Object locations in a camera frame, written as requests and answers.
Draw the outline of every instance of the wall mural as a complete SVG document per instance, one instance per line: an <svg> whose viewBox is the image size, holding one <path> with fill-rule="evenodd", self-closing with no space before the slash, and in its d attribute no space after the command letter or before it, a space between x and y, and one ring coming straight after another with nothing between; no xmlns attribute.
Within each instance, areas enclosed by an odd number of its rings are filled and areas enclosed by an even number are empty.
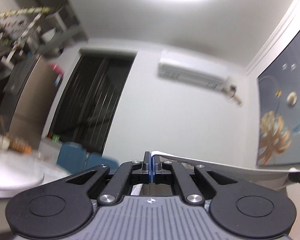
<svg viewBox="0 0 300 240"><path fill-rule="evenodd" d="M258 165L300 163L300 32L259 76Z"/></svg>

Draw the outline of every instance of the air conditioner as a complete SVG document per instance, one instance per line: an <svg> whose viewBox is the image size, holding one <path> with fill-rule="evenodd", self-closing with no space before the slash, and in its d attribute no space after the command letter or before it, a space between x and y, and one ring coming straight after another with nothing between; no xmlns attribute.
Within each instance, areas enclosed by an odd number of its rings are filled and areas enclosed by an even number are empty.
<svg viewBox="0 0 300 240"><path fill-rule="evenodd" d="M229 76L223 66L188 65L176 60L162 58L159 62L159 75L164 78L194 84L209 89L221 91L228 86Z"/></svg>

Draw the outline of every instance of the blue chair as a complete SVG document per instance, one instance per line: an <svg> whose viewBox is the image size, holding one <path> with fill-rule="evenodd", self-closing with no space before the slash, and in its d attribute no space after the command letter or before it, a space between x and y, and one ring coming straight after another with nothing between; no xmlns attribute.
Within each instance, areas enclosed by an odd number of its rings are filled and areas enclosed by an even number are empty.
<svg viewBox="0 0 300 240"><path fill-rule="evenodd" d="M72 174L80 172L84 168L86 153L80 144L66 142L61 146L57 164Z"/></svg>
<svg viewBox="0 0 300 240"><path fill-rule="evenodd" d="M98 153L90 153L87 158L85 170L90 169L90 168L100 165L100 164L109 165L110 169L119 168L119 164L116 161L104 158L101 156L101 154L98 154Z"/></svg>

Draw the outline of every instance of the white ceiling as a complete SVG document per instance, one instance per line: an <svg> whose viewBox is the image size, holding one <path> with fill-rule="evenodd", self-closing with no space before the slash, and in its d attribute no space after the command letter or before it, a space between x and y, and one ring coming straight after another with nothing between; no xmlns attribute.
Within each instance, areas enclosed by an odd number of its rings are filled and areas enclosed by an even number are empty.
<svg viewBox="0 0 300 240"><path fill-rule="evenodd" d="M149 41L245 67L293 0L70 0L90 38Z"/></svg>

